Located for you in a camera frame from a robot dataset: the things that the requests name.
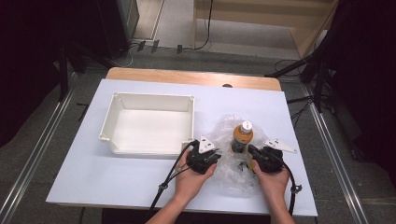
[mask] black stand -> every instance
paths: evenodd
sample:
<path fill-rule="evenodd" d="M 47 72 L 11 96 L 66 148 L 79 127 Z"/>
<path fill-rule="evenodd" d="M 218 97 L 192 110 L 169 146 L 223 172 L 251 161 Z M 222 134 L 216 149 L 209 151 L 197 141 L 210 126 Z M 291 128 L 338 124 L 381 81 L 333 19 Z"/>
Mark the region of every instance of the black stand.
<path fill-rule="evenodd" d="M 76 72 L 85 73 L 87 65 L 82 60 L 81 54 L 87 55 L 88 57 L 102 64 L 107 69 L 115 66 L 76 42 L 66 42 L 65 44 L 61 45 L 59 50 L 59 67 L 61 76 L 61 94 L 59 96 L 59 102 L 64 99 L 69 90 L 67 78 L 67 60 L 70 62 Z"/>
<path fill-rule="evenodd" d="M 306 64 L 304 71 L 300 75 L 300 80 L 303 83 L 309 83 L 313 77 L 318 74 L 317 84 L 314 89 L 314 104 L 319 113 L 321 113 L 320 97 L 324 79 L 329 75 L 329 66 L 332 60 L 334 60 L 334 55 L 337 52 L 337 43 L 335 43 L 336 41 L 334 41 L 334 37 L 341 29 L 342 22 L 346 19 L 347 15 L 349 15 L 349 11 L 352 9 L 351 5 L 353 5 L 343 3 L 344 1 L 341 1 L 337 6 L 334 19 L 332 21 L 332 27 L 312 54 L 273 74 L 266 75 L 266 77 L 281 77 Z"/>

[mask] wooden board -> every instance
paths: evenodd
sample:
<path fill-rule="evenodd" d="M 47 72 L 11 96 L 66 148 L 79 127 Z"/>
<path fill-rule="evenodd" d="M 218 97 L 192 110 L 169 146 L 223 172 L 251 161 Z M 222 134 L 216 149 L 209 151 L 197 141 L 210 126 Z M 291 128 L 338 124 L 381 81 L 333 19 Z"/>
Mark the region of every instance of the wooden board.
<path fill-rule="evenodd" d="M 313 45 L 318 40 L 319 36 L 330 27 L 332 23 L 332 16 L 334 15 L 335 9 L 337 8 L 338 0 L 333 0 L 330 6 L 327 8 L 327 12 L 315 22 L 310 28 L 292 27 L 290 28 L 290 34 L 293 38 L 294 44 L 297 48 L 298 53 L 304 58 Z"/>
<path fill-rule="evenodd" d="M 111 68 L 108 71 L 106 78 L 218 87 L 221 87 L 224 84 L 229 84 L 235 88 L 281 91 L 279 81 L 276 78 L 244 77 L 220 73 L 183 72 L 174 70 L 116 67 Z"/>

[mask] white table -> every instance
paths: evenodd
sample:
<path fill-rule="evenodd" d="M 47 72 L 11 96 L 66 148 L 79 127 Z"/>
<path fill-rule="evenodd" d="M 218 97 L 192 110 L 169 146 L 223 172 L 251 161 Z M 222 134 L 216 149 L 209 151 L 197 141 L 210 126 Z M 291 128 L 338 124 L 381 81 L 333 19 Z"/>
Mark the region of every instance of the white table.
<path fill-rule="evenodd" d="M 98 139 L 114 92 L 193 95 L 195 97 L 194 137 L 209 133 L 220 118 L 235 114 L 259 124 L 271 138 L 279 138 L 298 150 L 284 153 L 284 161 L 303 190 L 297 194 L 295 216 L 317 216 L 303 158 L 282 91 L 259 91 L 159 82 L 102 80 L 92 99 L 64 164 L 49 192 L 48 203 L 73 206 L 148 208 L 173 160 L 132 159 L 117 156 Z M 174 193 L 174 182 L 157 202 L 164 206 Z M 287 204 L 290 191 L 285 195 Z M 223 194 L 210 178 L 186 208 L 189 211 L 269 214 L 262 193 L 248 197 Z"/>

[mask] bottle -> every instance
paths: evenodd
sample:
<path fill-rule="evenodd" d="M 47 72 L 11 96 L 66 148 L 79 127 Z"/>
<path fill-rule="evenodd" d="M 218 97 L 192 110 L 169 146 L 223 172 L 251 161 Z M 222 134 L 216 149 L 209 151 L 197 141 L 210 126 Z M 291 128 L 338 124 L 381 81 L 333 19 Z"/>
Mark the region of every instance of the bottle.
<path fill-rule="evenodd" d="M 233 130 L 233 141 L 231 142 L 231 149 L 233 152 L 243 153 L 246 145 L 253 138 L 253 125 L 249 121 L 244 121 Z"/>

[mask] human hand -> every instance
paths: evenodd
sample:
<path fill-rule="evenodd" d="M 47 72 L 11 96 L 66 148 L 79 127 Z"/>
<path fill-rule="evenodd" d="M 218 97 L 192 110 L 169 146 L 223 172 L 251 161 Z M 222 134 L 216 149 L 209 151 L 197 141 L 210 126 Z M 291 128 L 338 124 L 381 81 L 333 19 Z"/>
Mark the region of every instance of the human hand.
<path fill-rule="evenodd" d="M 259 164 L 253 160 L 253 171 L 259 178 L 260 187 L 265 197 L 281 197 L 284 198 L 286 186 L 289 182 L 289 173 L 285 168 L 276 174 L 268 174 L 260 169 Z"/>
<path fill-rule="evenodd" d="M 187 156 L 190 150 L 186 150 L 177 165 L 182 170 L 187 169 Z M 216 164 L 209 167 L 204 175 L 195 173 L 192 169 L 188 169 L 176 176 L 176 191 L 174 199 L 180 203 L 187 205 L 199 192 L 205 181 L 214 174 Z"/>

